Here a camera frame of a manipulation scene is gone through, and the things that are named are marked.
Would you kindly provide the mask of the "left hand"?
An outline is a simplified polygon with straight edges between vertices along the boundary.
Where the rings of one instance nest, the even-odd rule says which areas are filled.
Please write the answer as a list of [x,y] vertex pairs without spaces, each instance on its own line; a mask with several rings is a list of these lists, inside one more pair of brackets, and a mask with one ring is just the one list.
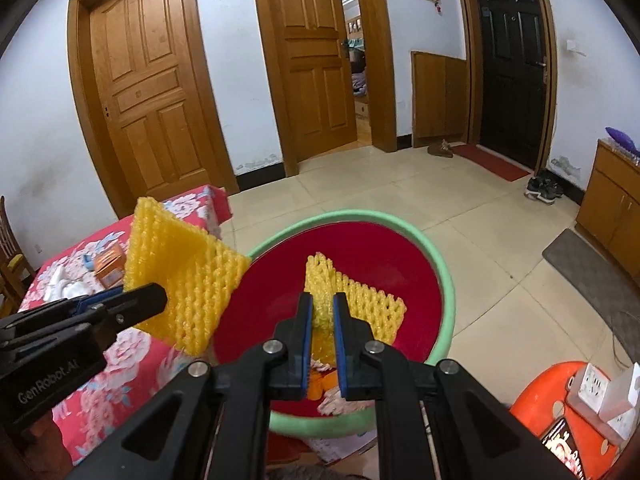
[[65,479],[73,469],[52,412],[25,430],[17,444],[1,429],[2,479]]

